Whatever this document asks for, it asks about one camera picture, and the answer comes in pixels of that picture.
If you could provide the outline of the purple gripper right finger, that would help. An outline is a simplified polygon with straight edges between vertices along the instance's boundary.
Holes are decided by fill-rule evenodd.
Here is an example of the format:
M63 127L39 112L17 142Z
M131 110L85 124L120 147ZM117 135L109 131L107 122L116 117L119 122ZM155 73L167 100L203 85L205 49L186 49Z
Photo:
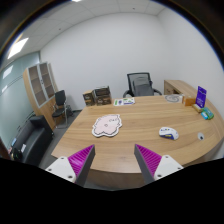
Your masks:
M145 184L164 178L183 168L171 156L161 156L154 151L136 144L134 155L140 167Z

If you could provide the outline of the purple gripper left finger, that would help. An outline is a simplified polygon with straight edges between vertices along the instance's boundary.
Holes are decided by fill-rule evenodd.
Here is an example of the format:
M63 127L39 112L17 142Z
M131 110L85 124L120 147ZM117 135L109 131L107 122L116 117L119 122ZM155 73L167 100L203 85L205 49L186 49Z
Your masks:
M95 145L90 145L69 157L59 157L46 171L83 187L94 157Z

